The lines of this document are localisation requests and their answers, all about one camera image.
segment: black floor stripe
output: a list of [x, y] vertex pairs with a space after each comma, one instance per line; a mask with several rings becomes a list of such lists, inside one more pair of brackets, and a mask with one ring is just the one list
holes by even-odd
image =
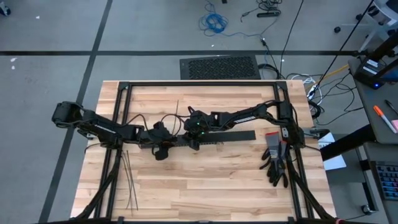
[[[106, 21], [108, 20], [109, 12], [111, 10], [112, 1], [113, 0], [108, 0], [106, 3], [105, 10], [104, 10], [104, 13], [103, 13], [103, 16], [101, 19], [101, 23], [99, 24], [98, 32], [97, 32], [97, 35], [96, 35], [96, 38], [94, 41], [93, 50], [91, 51], [90, 58], [88, 59], [88, 64], [87, 64], [87, 67], [86, 67], [86, 70], [85, 70], [85, 73], [83, 76], [83, 80], [81, 81], [79, 93], [76, 98], [77, 103], [83, 102], [83, 99], [84, 99], [84, 96], [86, 93], [86, 89], [87, 89], [87, 85], [88, 85], [88, 81], [90, 80], [91, 71], [93, 70], [96, 53], [98, 51], [98, 48], [100, 47], [100, 43], [101, 43], [102, 35], [104, 33]], [[57, 195], [59, 183], [61, 181], [63, 168], [65, 167], [65, 162], [68, 157], [70, 144], [72, 142], [73, 132], [74, 132], [74, 129], [69, 128], [67, 131], [67, 134], [65, 135], [65, 139], [63, 140], [60, 156], [58, 157], [57, 165], [55, 166], [54, 174], [52, 176], [50, 188], [49, 188], [49, 191], [47, 192], [47, 196], [44, 201], [42, 213], [40, 214], [40, 218], [39, 218], [39, 223], [45, 223], [45, 222], [48, 222], [48, 220], [49, 220], [51, 208], [54, 203], [55, 196]]]
[[[77, 51], [0, 51], [0, 56], [178, 56], [178, 55], [264, 55], [265, 50], [77, 50]], [[281, 50], [270, 50], [268, 54], [281, 55]], [[284, 55], [303, 56], [359, 56], [356, 50], [286, 50]]]

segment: keyboard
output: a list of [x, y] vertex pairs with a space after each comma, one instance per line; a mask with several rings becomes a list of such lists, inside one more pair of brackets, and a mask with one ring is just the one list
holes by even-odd
[[382, 198], [398, 200], [398, 162], [373, 162], [372, 168]]

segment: wood plank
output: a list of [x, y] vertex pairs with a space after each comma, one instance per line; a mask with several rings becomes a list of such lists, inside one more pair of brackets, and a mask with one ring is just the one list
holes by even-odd
[[[271, 87], [239, 86], [239, 81], [232, 82], [236, 82], [237, 86], [135, 86], [128, 116], [132, 118], [141, 113], [146, 117], [148, 127], [152, 127], [164, 115], [175, 113], [177, 101], [178, 114], [188, 115], [187, 106], [206, 113], [235, 112], [274, 99]], [[96, 108], [101, 116], [112, 118], [118, 83], [103, 82]], [[303, 128], [312, 127], [302, 82], [287, 81], [287, 86], [290, 100], [297, 111], [299, 125]], [[124, 98], [121, 105], [119, 122], [124, 110]], [[277, 115], [275, 108], [269, 108], [269, 112]], [[168, 117], [164, 119], [164, 123], [172, 130], [174, 118]], [[144, 122], [142, 118], [137, 118], [132, 124]], [[236, 125], [229, 131], [245, 130], [255, 130], [256, 140], [201, 146], [199, 151], [175, 147], [169, 151], [169, 158], [164, 161], [156, 161], [150, 149], [125, 144], [123, 151], [129, 154], [137, 198], [134, 198], [129, 188], [126, 170], [122, 164], [113, 220], [124, 216], [126, 220], [147, 221], [284, 221], [288, 216], [294, 216], [290, 188], [285, 189], [281, 183], [273, 187], [266, 176], [266, 170], [258, 169], [264, 164], [260, 160], [267, 147], [264, 135], [278, 131], [279, 127], [264, 120], [255, 120]], [[317, 146], [314, 139], [306, 139], [306, 144]], [[71, 216], [78, 215], [98, 189], [104, 155], [105, 150], [99, 146], [87, 150]], [[331, 215], [335, 215], [320, 152], [305, 148], [302, 149], [302, 155], [310, 190], [321, 205]], [[305, 214], [300, 191], [299, 199]], [[106, 203], [103, 204], [102, 211], [105, 209]]]

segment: orange marker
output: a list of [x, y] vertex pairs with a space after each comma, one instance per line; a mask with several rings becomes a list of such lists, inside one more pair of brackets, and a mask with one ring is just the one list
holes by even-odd
[[377, 115], [379, 115], [381, 117], [381, 119], [383, 119], [383, 121], [387, 124], [387, 126], [391, 129], [391, 131], [394, 134], [397, 134], [397, 130], [393, 127], [391, 122], [386, 118], [386, 115], [384, 115], [383, 111], [381, 111], [380, 108], [376, 105], [373, 106], [373, 109], [375, 110]]

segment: wooden tabletop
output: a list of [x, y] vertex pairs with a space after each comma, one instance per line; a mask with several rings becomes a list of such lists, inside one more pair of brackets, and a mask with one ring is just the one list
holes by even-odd
[[[299, 126], [312, 127], [313, 121], [302, 82], [286, 82], [290, 101], [298, 113]], [[118, 83], [103, 83], [96, 108], [101, 116], [112, 118]], [[176, 110], [180, 115], [188, 115], [188, 106], [208, 114], [210, 111], [235, 112], [272, 99], [272, 87], [239, 86], [239, 82], [237, 86], [137, 86], [132, 89], [128, 119], [140, 113], [145, 116], [148, 127], [151, 128], [165, 114], [176, 113]], [[120, 119], [123, 105], [124, 101], [121, 102]], [[276, 116], [275, 108], [270, 108], [269, 111]], [[137, 118], [132, 123], [143, 124], [143, 121]], [[173, 130], [174, 117], [167, 117], [164, 123], [168, 130]], [[229, 131], [253, 129], [256, 140], [201, 146], [199, 151], [189, 147], [175, 147], [170, 149], [169, 157], [164, 161], [156, 161], [150, 149], [125, 144], [123, 151], [125, 155], [128, 154], [131, 162], [138, 210], [134, 195], [132, 209], [131, 204], [127, 207], [129, 184], [122, 163], [113, 219], [124, 216], [126, 220], [286, 221], [287, 217], [294, 217], [290, 187], [285, 189], [282, 182], [273, 187], [266, 176], [266, 170], [259, 170], [264, 164], [261, 156], [267, 147], [264, 135], [279, 131], [280, 128], [257, 119], [236, 125]], [[96, 142], [98, 140], [89, 141], [88, 144]], [[318, 147], [314, 139], [306, 139], [306, 143]], [[87, 150], [71, 217], [78, 215], [96, 193], [104, 155], [105, 149], [99, 146]], [[309, 189], [326, 211], [335, 216], [320, 152], [305, 148], [302, 149], [302, 157]], [[303, 195], [301, 191], [298, 194], [303, 216], [306, 216]], [[108, 193], [104, 198], [102, 216], [106, 210], [107, 198]]]

